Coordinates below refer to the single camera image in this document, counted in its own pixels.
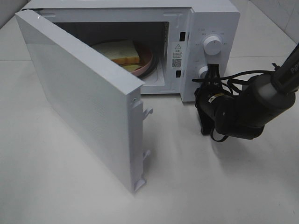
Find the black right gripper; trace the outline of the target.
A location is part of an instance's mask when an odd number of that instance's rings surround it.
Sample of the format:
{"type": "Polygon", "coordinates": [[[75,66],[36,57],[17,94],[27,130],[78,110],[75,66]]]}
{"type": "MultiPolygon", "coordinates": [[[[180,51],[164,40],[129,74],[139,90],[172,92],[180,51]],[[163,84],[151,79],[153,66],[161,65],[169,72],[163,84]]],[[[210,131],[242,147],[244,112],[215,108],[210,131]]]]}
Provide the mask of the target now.
{"type": "MultiPolygon", "coordinates": [[[[219,64],[208,63],[205,79],[219,78],[219,64]]],[[[203,83],[194,95],[202,135],[209,135],[214,129],[225,135],[229,126],[229,110],[234,104],[233,95],[219,85],[207,83],[203,83]]]]}

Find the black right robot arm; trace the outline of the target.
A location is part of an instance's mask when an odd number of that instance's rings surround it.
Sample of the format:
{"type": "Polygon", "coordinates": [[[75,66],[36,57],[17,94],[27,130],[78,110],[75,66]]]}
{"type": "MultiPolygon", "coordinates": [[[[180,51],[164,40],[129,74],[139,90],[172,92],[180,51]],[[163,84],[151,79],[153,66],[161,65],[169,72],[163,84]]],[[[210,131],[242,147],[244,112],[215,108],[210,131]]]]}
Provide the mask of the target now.
{"type": "Polygon", "coordinates": [[[299,48],[274,70],[249,70],[220,77],[219,65],[209,64],[203,78],[193,79],[201,133],[252,140],[271,120],[291,108],[299,90],[299,48]]]}

